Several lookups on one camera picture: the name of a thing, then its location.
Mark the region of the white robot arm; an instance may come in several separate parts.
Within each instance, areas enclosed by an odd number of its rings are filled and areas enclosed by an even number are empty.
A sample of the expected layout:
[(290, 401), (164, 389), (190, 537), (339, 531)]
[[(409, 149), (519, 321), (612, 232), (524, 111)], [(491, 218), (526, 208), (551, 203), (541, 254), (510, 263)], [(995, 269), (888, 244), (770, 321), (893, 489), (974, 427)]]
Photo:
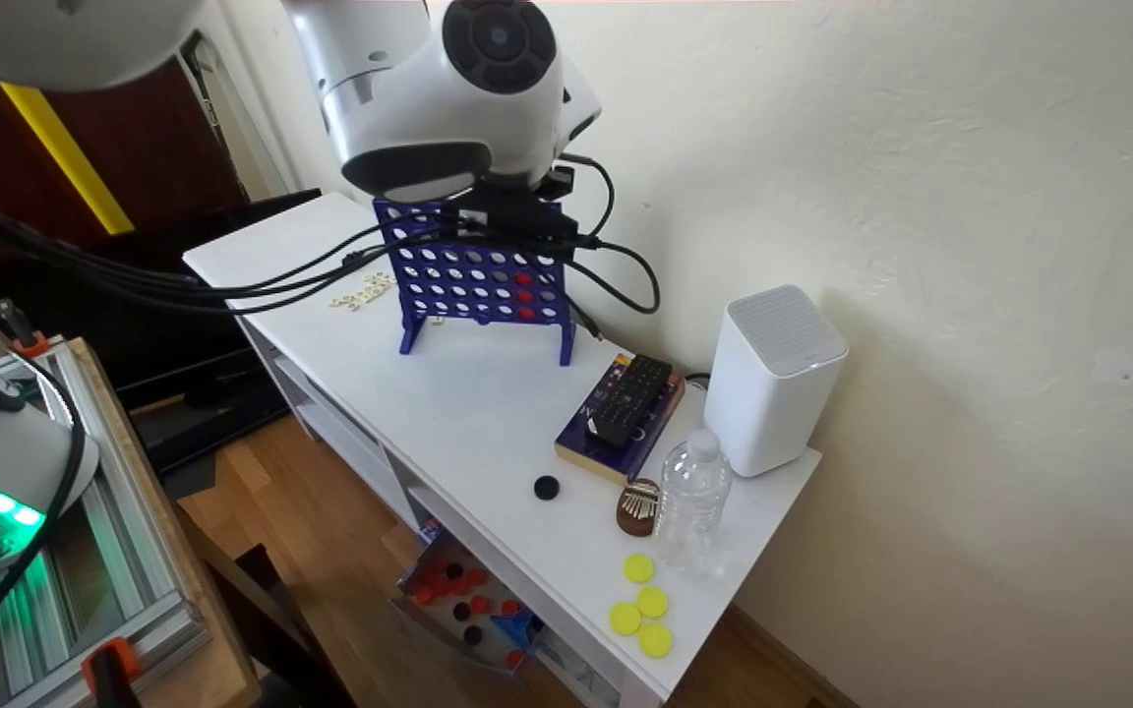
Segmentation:
[[(0, 0), (0, 77), (110, 89), (144, 77), (212, 0)], [(566, 147), (602, 101), (535, 0), (280, 0), (351, 183), (443, 203), (461, 239), (564, 249)]]

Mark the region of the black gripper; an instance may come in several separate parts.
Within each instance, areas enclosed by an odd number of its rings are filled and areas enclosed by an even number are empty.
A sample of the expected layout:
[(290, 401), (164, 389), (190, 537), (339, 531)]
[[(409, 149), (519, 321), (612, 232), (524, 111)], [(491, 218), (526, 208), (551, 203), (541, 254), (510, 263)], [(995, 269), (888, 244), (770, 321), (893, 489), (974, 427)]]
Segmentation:
[(463, 197), (447, 197), (440, 220), (451, 239), (531, 254), (566, 254), (579, 239), (579, 224), (553, 197), (502, 180), (476, 180)]

